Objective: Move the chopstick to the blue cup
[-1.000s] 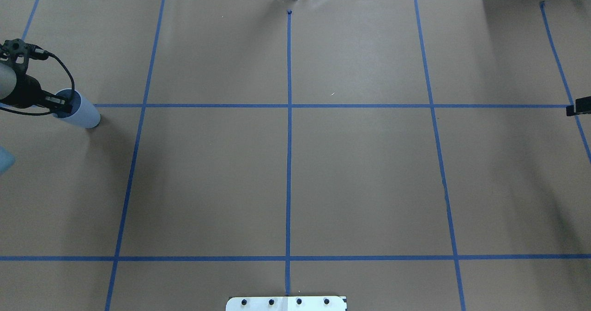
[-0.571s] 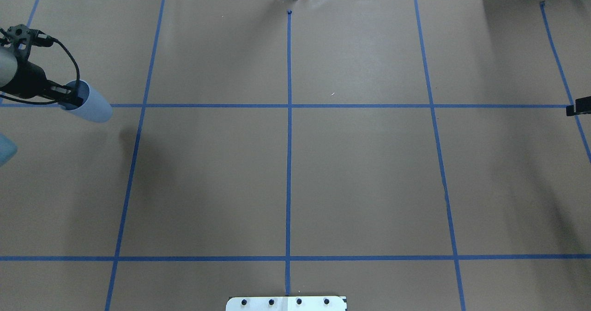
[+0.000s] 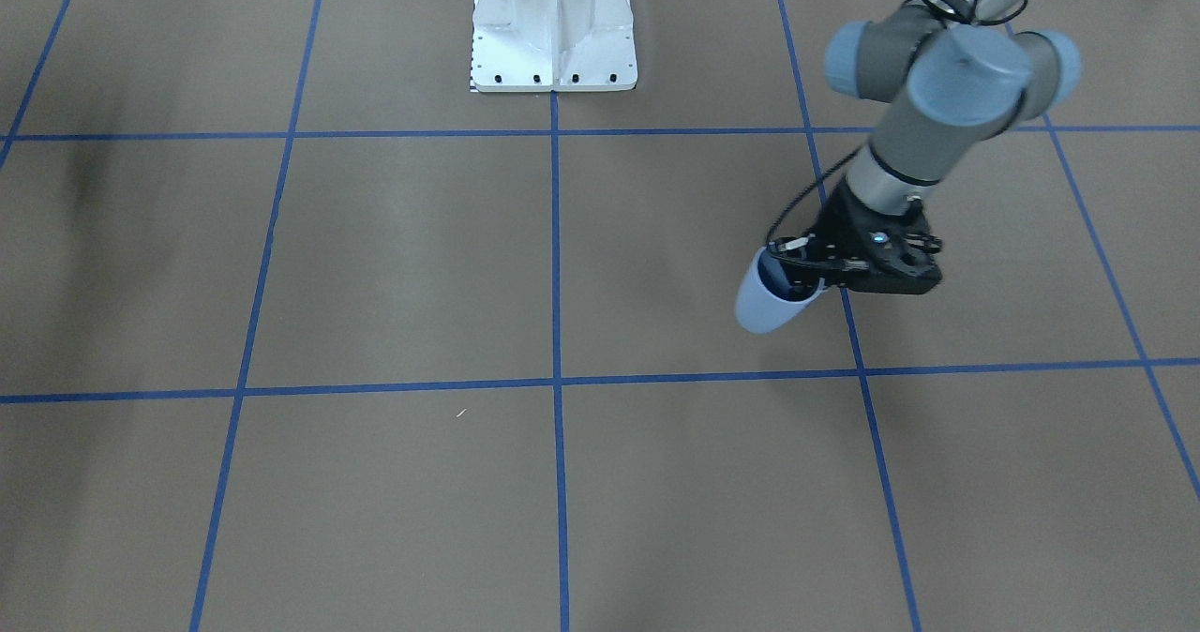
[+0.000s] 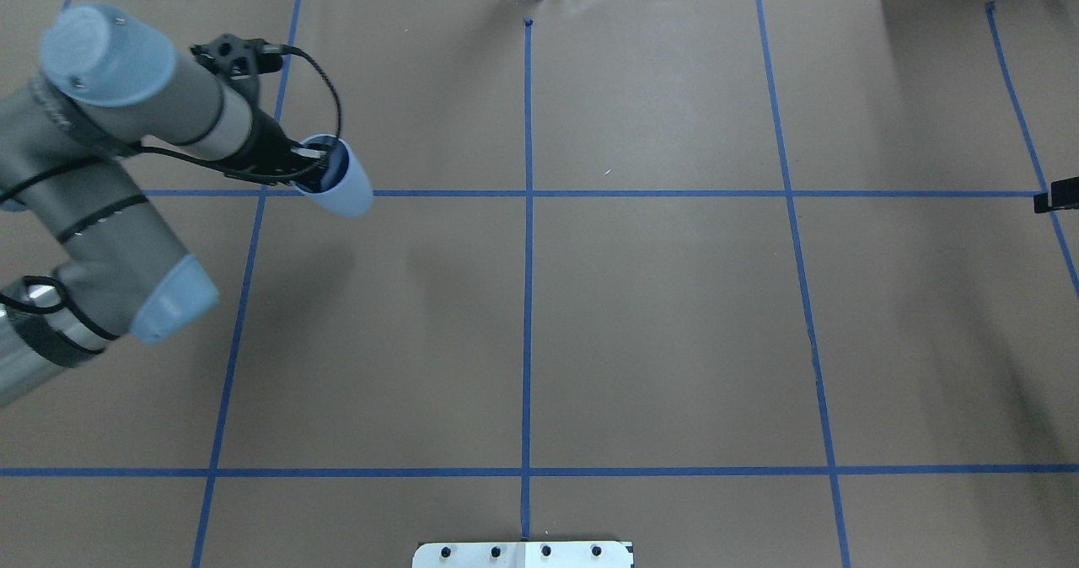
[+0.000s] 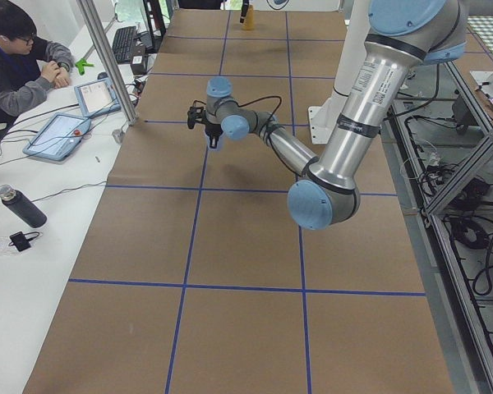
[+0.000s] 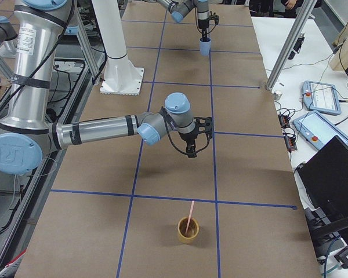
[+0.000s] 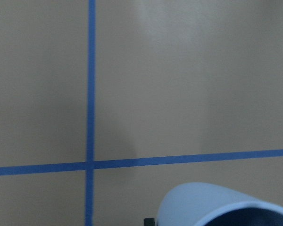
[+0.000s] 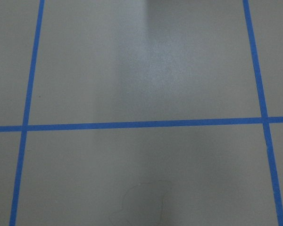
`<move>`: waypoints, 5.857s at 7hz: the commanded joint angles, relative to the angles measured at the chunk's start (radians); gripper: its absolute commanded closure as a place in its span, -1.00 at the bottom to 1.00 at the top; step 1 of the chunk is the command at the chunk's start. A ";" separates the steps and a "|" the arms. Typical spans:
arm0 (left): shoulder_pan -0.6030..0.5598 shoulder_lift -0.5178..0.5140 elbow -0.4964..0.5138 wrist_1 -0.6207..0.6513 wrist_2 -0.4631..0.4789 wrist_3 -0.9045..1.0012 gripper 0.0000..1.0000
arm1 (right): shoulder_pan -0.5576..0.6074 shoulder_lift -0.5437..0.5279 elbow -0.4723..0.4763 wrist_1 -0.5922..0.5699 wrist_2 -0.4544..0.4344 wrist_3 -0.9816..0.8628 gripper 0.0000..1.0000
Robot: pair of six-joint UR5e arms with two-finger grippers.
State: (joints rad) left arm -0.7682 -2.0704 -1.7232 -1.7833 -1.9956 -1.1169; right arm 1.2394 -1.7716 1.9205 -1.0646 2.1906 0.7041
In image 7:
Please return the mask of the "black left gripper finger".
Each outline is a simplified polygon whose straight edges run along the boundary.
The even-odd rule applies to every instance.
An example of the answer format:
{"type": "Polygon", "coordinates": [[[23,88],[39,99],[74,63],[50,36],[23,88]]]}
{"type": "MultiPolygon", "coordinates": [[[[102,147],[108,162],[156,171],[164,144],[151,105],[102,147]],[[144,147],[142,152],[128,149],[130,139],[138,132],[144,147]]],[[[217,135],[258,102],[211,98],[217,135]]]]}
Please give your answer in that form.
{"type": "Polygon", "coordinates": [[[155,219],[154,218],[145,218],[143,220],[144,226],[155,226],[155,219]]]}

